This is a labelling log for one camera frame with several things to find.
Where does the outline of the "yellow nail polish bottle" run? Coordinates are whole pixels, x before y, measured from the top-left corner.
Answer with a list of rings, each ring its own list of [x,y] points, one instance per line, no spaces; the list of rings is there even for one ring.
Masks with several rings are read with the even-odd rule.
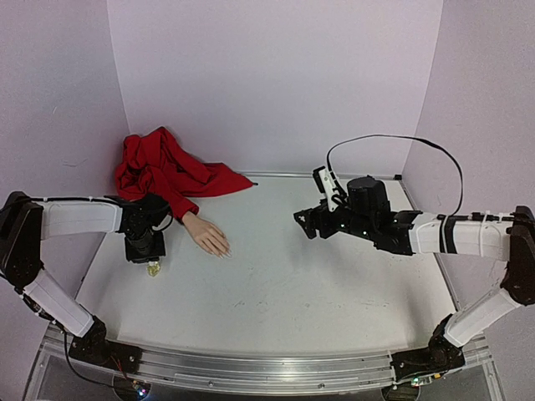
[[[161,264],[158,261],[149,261],[147,263],[147,273],[150,277],[156,277],[161,272]]]

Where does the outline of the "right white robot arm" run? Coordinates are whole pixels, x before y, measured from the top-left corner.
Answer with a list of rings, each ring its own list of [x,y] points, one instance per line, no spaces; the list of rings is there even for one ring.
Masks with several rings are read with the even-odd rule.
[[[392,355],[396,382],[418,383],[463,367],[463,348],[477,334],[518,307],[533,305],[534,215],[528,207],[498,215],[393,211],[381,180],[355,178],[343,190],[323,168],[314,171],[313,178],[323,199],[293,215],[308,239],[328,239],[341,232],[394,255],[468,255],[506,264],[504,278],[476,302],[445,317],[426,347]]]

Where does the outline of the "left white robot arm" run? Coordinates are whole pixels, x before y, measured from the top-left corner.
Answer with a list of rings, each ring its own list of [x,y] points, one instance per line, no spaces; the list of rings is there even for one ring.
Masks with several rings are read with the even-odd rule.
[[[149,194],[128,201],[118,196],[32,197],[8,195],[1,208],[1,276],[38,317],[67,336],[68,358],[135,373],[142,351],[110,339],[104,321],[80,304],[44,263],[62,245],[106,235],[120,240],[120,256],[130,264],[157,268],[166,254],[164,221],[169,204]]]

